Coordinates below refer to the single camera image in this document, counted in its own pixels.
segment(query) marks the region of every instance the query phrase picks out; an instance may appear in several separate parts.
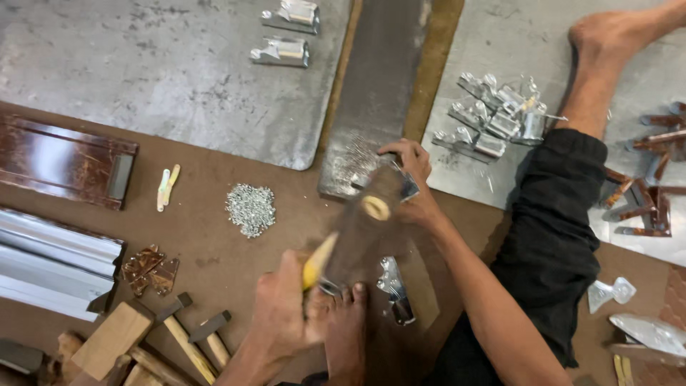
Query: workbench surface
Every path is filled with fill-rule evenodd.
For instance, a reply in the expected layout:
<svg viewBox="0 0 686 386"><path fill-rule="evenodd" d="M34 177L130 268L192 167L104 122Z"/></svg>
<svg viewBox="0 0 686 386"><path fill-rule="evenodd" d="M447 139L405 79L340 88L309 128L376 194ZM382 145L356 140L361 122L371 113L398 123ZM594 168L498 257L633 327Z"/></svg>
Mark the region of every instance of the workbench surface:
<svg viewBox="0 0 686 386"><path fill-rule="evenodd" d="M278 267L286 248L303 248L323 240L342 204L318 197L316 185L321 163L304 172L251 161L195 146L150 137L132 131L45 114L0 103L0 108L24 115L51 120L57 124L83 124L87 129L138 142L139 155L134 162L124 210L76 203L0 184L0 205L53 218L128 242L126 256L155 243L168 258L179 258L180 266L173 292L159 298L148 289L141 303L159 312L173 296L187 291L193 305L177 314L179 322L192 330L208 317L227 309L233 318L219 334L231 352L245 336L252 317L252 303L257 278ZM167 209L156 211L156 192L163 169L181 165ZM250 183L268 186L274 191L276 224L262 236L247 239L228 220L224 211L230 184ZM434 192L439 205L452 218L468 245L485 261L491 261L505 236L508 220L499 209ZM445 263L426 235L414 236L427 265L441 314L425 333L412 325L400 328L383 318L380 308L370 311L368 331L369 385L416 385L431 367L434 356L462 312L459 295ZM579 329L574 339L581 368L574 375L588 374L602 385L614 379L611 356L601 342L612 336L606 321L618 312L657 316L665 292L667 265L638 253L604 245L597 253L603 271L600 279L611 283L617 276L626 277L638 288L631 302L620 306L611 302L595 315L588 315L585 299L579 311ZM379 303L385 293L371 287L370 294ZM126 283L119 283L114 304L133 298ZM86 336L102 320L89 323L0 299L0 336L11 337L25 345L54 353L57 336L74 330ZM151 331L144 341L190 377L202 383L202 377L183 354L180 346L163 327ZM201 349L206 350L204 343ZM315 348L294 360L279 376L281 381L299 381L326 367L322 348Z"/></svg>

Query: galvanized steel plate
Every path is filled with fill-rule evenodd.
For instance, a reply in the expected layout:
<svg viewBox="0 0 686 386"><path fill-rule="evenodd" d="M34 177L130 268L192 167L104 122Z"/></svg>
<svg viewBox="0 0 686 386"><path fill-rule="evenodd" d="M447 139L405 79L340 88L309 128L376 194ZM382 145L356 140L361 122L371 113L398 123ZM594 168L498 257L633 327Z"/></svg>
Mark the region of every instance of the galvanized steel plate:
<svg viewBox="0 0 686 386"><path fill-rule="evenodd" d="M296 170L307 169L350 16L317 36L266 27L277 0L6 0L0 99ZM308 69L252 64L262 37L305 38Z"/></svg>

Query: person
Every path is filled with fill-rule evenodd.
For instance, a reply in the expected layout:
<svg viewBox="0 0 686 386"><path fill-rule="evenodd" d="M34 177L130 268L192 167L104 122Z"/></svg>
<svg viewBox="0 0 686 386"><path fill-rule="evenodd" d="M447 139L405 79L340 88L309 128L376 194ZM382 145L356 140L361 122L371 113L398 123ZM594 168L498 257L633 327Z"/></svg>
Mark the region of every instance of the person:
<svg viewBox="0 0 686 386"><path fill-rule="evenodd" d="M512 225L490 269L467 247L431 196L429 155L402 139L379 153L400 156L421 193L400 215L426 228L464 302L426 385L570 385L579 299L600 270L587 212L605 180L606 112L631 57L686 26L686 0L641 11L586 16L569 31L578 66L558 122L534 150L512 206ZM264 385L298 351L324 342L329 386L364 384L367 290L315 292L303 311L302 264L283 254L257 283L249 333L216 385Z"/></svg>

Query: wooden hammer handle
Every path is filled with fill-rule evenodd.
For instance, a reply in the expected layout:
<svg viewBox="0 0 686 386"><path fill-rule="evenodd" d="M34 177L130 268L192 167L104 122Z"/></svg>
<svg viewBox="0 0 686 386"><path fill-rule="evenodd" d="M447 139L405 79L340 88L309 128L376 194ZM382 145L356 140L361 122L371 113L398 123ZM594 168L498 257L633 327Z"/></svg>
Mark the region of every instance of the wooden hammer handle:
<svg viewBox="0 0 686 386"><path fill-rule="evenodd" d="M178 344L181 345L183 351L191 359L191 362L193 362L207 383L212 385L217 380L217 370L212 367L196 345L188 343L188 332L183 329L173 315L165 319L165 326L169 328L171 334L176 338Z"/></svg>
<svg viewBox="0 0 686 386"><path fill-rule="evenodd" d="M210 346L210 350L212 350L212 354L214 354L215 358L222 366L222 369L225 368L228 360L231 359L231 355L229 355L228 350L226 349L224 342L219 338L219 335L217 335L216 332L213 332L207 337L207 343Z"/></svg>
<svg viewBox="0 0 686 386"><path fill-rule="evenodd" d="M181 374L142 348L134 346L129 353L134 361L157 375L166 385L191 386L191 383L186 381Z"/></svg>

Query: leg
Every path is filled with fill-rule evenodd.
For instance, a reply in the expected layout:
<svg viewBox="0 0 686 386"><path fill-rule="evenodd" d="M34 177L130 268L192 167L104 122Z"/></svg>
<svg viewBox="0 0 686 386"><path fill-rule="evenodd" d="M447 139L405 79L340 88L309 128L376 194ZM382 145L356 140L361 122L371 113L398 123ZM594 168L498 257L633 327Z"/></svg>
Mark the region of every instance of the leg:
<svg viewBox="0 0 686 386"><path fill-rule="evenodd" d="M563 366L575 367L577 306L600 270L587 212L598 201L607 157L606 112L624 65L653 40L686 24L686 0L640 12L588 16L570 29L577 76L562 115L532 155L512 207L512 227L491 266ZM426 385L500 385L462 315Z"/></svg>
<svg viewBox="0 0 686 386"><path fill-rule="evenodd" d="M569 30L578 52L578 68L562 115L571 127L602 138L607 110L626 63L645 46L686 25L686 1L670 0L656 8L603 12L581 19Z"/></svg>
<svg viewBox="0 0 686 386"><path fill-rule="evenodd" d="M325 295L314 289L306 307L307 318L315 321L317 333L327 353L328 382L319 374L307 377L303 386L357 386L364 384L365 317L367 290L356 283L342 296Z"/></svg>

